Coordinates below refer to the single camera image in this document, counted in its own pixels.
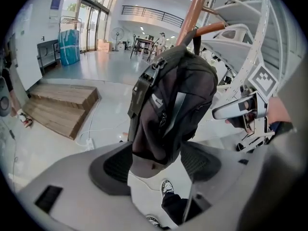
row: table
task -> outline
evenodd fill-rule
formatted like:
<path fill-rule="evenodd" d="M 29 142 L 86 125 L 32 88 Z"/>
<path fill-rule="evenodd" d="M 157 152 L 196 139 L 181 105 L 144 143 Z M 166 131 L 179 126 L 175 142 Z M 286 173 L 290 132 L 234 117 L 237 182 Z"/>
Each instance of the table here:
<path fill-rule="evenodd" d="M 135 38 L 134 45 L 133 45 L 132 50 L 131 50 L 130 58 L 133 55 L 136 43 L 137 43 L 136 55 L 137 55 L 137 52 L 138 52 L 138 49 L 139 49 L 139 46 L 140 46 L 141 43 L 150 44 L 150 49 L 149 49 L 149 54 L 150 54 L 151 53 L 151 49 L 152 49 L 152 44 L 154 44 L 154 41 L 148 40 L 148 39 L 143 39 L 143 38 Z"/>

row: backpack logo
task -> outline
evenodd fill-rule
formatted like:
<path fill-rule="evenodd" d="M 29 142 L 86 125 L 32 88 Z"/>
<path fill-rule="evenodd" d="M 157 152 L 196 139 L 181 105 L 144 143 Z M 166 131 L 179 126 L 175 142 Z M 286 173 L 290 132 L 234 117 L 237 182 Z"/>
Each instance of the backpack logo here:
<path fill-rule="evenodd" d="M 152 94 L 152 99 L 155 103 L 155 105 L 157 106 L 157 108 L 159 109 L 161 106 L 163 106 L 163 100 L 162 99 L 159 99 L 155 96 L 155 94 L 153 93 Z"/>

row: shoe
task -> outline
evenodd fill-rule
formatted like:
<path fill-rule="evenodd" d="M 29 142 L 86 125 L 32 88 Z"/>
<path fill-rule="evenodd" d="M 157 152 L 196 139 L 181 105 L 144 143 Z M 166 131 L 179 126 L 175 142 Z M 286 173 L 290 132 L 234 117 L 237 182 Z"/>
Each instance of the shoe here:
<path fill-rule="evenodd" d="M 238 143 L 237 146 L 236 146 L 236 151 L 240 152 L 244 148 L 245 147 L 241 143 Z"/>
<path fill-rule="evenodd" d="M 163 198 L 164 198 L 164 196 L 166 195 L 167 192 L 168 193 L 174 193 L 173 186 L 172 186 L 172 184 L 169 180 L 163 180 L 160 189 L 161 189 Z"/>
<path fill-rule="evenodd" d="M 19 113 L 18 116 L 25 128 L 29 127 L 33 123 L 32 119 L 28 118 L 24 113 Z"/>
<path fill-rule="evenodd" d="M 163 226 L 159 223 L 156 217 L 152 215 L 147 215 L 146 218 L 149 220 L 150 223 L 152 223 L 155 227 L 162 228 Z"/>

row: black pants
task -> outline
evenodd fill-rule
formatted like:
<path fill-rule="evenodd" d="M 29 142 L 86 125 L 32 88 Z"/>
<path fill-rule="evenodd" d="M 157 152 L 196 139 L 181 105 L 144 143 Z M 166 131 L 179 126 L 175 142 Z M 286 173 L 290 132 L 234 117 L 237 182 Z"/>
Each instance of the black pants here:
<path fill-rule="evenodd" d="M 168 192 L 165 194 L 162 202 L 162 209 L 166 211 L 171 220 L 177 224 L 178 226 L 183 223 L 183 216 L 186 209 L 188 199 L 181 198 L 179 195 L 174 194 L 172 192 Z M 199 215 L 202 210 L 196 204 L 194 200 L 192 200 L 191 206 L 189 208 L 189 212 L 185 221 L 192 219 L 193 217 Z"/>

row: cardboard box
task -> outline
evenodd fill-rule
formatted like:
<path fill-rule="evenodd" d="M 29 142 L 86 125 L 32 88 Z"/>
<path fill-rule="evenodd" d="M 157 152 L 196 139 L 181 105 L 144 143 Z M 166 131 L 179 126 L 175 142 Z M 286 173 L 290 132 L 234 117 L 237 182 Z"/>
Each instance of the cardboard box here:
<path fill-rule="evenodd" d="M 112 51 L 112 43 L 107 42 L 105 39 L 99 39 L 97 49 L 100 51 Z"/>

